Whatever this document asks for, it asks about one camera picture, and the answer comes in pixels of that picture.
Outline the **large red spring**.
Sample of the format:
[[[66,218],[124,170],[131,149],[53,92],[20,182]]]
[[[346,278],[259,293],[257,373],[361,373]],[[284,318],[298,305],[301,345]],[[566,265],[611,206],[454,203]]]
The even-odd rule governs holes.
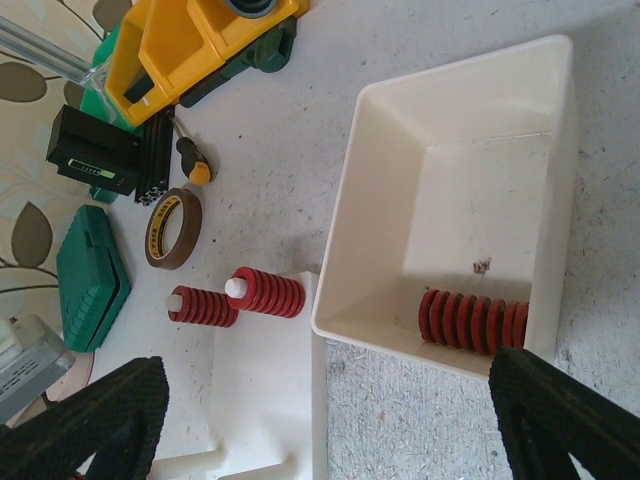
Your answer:
[[[224,289],[234,309],[285,319],[297,316],[306,302],[299,281],[247,266],[238,268]]]

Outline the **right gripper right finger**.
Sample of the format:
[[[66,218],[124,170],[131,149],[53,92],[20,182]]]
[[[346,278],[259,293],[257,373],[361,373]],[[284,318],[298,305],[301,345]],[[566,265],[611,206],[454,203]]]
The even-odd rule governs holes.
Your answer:
[[[525,349],[501,347],[489,387],[515,479],[639,477],[639,418]]]

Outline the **white spring tray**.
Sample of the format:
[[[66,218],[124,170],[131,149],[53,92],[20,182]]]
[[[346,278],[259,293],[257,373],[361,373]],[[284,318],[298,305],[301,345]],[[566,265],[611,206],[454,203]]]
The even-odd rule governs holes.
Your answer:
[[[430,289],[527,302],[555,352],[578,163],[573,44],[551,35],[358,95],[314,331],[486,379],[492,355],[422,340]]]

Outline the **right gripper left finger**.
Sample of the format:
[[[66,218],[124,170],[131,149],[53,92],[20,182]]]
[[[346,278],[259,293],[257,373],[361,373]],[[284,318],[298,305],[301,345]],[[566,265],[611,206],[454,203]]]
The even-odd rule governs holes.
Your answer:
[[[169,401],[163,360],[135,358],[1,435],[3,479],[144,479]]]

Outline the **white peg fixture plate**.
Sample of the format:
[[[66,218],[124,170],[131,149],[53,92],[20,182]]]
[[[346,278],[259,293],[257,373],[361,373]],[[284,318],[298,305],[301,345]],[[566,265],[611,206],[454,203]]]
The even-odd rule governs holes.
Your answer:
[[[243,312],[214,337],[213,446],[156,458],[149,478],[326,478],[325,343],[310,320],[318,277],[294,278],[306,293],[296,317]]]

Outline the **small red spring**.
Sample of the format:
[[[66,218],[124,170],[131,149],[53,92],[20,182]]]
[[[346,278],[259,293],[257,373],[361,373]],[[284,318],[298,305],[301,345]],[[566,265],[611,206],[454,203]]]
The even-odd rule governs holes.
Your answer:
[[[226,294],[183,285],[172,291],[166,305],[169,319],[177,323],[230,328],[239,316]]]
[[[494,355],[501,347],[524,347],[529,304],[430,289],[422,296],[417,323],[421,338],[452,348]]]

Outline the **brown tape roll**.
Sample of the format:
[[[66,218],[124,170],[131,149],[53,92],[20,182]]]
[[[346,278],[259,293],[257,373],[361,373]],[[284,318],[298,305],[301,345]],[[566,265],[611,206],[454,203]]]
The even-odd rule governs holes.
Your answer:
[[[176,270],[193,253],[201,232],[200,199],[188,189],[173,188],[160,198],[145,237],[147,262],[154,268]]]

